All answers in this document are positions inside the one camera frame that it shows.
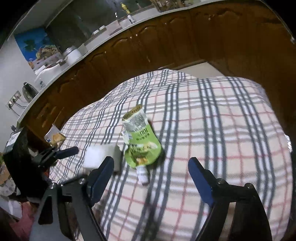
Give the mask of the plaid checkered tablecloth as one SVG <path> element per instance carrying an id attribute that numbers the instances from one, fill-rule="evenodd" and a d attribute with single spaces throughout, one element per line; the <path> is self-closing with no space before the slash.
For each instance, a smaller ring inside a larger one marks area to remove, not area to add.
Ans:
<path id="1" fill-rule="evenodd" d="M 60 183 L 85 173 L 89 146 L 122 150 L 122 117 L 142 105 L 162 153 L 141 185 L 121 160 L 94 211 L 108 240 L 194 240 L 209 212 L 188 172 L 196 157 L 229 184 L 252 183 L 264 205 L 273 240 L 287 229 L 292 203 L 292 160 L 287 138 L 263 88 L 245 78 L 199 79 L 159 70 L 125 81 L 79 110 L 62 128 L 63 148 L 79 154 L 51 168 Z"/>

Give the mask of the white lidded canister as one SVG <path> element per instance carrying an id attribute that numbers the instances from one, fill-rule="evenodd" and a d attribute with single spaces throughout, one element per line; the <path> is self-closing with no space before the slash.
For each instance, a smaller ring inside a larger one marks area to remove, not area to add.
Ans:
<path id="1" fill-rule="evenodd" d="M 72 65 L 74 62 L 82 57 L 82 54 L 75 46 L 71 46 L 64 51 L 63 57 L 68 65 Z"/>

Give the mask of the white rice cooker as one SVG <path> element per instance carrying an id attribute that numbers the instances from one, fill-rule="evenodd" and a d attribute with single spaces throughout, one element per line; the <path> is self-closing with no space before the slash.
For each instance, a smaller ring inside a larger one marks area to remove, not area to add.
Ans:
<path id="1" fill-rule="evenodd" d="M 41 88 L 47 85 L 53 78 L 55 78 L 62 71 L 59 63 L 54 63 L 49 66 L 43 65 L 40 72 L 37 74 L 34 84 Z"/>

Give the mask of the white kitchen countertop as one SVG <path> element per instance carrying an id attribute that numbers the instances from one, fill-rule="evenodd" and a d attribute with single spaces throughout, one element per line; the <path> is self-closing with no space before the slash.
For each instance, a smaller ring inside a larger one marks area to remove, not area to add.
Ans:
<path id="1" fill-rule="evenodd" d="M 130 15 L 121 8 L 124 3 Z M 44 28 L 61 53 L 75 46 L 87 54 L 120 30 L 178 9 L 176 1 L 37 1 L 22 17 L 15 35 Z"/>

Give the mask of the steel electric kettle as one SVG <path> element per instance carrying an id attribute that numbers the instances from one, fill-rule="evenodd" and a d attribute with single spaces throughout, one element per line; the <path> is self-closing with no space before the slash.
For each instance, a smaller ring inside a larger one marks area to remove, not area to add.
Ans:
<path id="1" fill-rule="evenodd" d="M 25 100 L 30 103 L 33 98 L 38 94 L 36 88 L 34 88 L 31 84 L 24 82 L 22 87 L 22 92 Z"/>

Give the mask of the wall power socket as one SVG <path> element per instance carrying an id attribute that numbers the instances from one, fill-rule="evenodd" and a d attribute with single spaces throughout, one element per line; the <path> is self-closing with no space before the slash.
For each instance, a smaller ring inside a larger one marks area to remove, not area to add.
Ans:
<path id="1" fill-rule="evenodd" d="M 6 107 L 8 109 L 11 109 L 13 105 L 20 99 L 20 97 L 21 97 L 21 93 L 19 91 L 16 91 L 15 94 L 6 103 Z"/>

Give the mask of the yellow dish soap bottle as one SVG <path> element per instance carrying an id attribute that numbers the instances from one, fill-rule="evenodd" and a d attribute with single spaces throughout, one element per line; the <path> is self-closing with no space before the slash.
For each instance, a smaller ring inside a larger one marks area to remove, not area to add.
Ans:
<path id="1" fill-rule="evenodd" d="M 130 11 L 124 3 L 120 3 L 121 8 L 126 12 L 127 15 L 130 15 Z"/>

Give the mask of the green drink pouch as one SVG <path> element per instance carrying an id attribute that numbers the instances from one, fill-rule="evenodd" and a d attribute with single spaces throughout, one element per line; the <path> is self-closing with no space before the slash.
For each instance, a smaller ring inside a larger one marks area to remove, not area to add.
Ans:
<path id="1" fill-rule="evenodd" d="M 152 165 L 162 151 L 141 104 L 136 105 L 122 118 L 123 141 L 127 145 L 124 156 L 127 164 L 135 169 L 142 185 L 149 184 L 147 167 Z"/>

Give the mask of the blue food poster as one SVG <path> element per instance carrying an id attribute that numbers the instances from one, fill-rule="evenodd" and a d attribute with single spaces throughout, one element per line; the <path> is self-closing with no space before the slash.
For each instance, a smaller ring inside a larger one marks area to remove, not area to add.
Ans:
<path id="1" fill-rule="evenodd" d="M 44 28 L 35 28 L 14 35 L 15 41 L 33 71 L 62 59 L 62 54 Z"/>

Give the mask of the brown wooden base cabinets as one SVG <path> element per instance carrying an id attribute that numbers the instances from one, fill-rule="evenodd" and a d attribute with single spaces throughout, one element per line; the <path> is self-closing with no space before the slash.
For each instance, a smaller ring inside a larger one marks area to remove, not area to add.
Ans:
<path id="1" fill-rule="evenodd" d="M 215 1 L 121 30 L 46 85 L 18 126 L 42 138 L 130 78 L 202 62 L 262 85 L 283 129 L 295 136 L 295 37 L 261 1 Z"/>

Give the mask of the white foam block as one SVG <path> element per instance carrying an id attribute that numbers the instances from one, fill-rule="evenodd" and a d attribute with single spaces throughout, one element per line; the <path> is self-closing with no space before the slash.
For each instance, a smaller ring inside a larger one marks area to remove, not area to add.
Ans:
<path id="1" fill-rule="evenodd" d="M 114 172 L 119 172 L 122 151 L 116 144 L 89 146 L 86 149 L 83 167 L 87 170 L 97 169 L 106 157 L 112 157 Z"/>

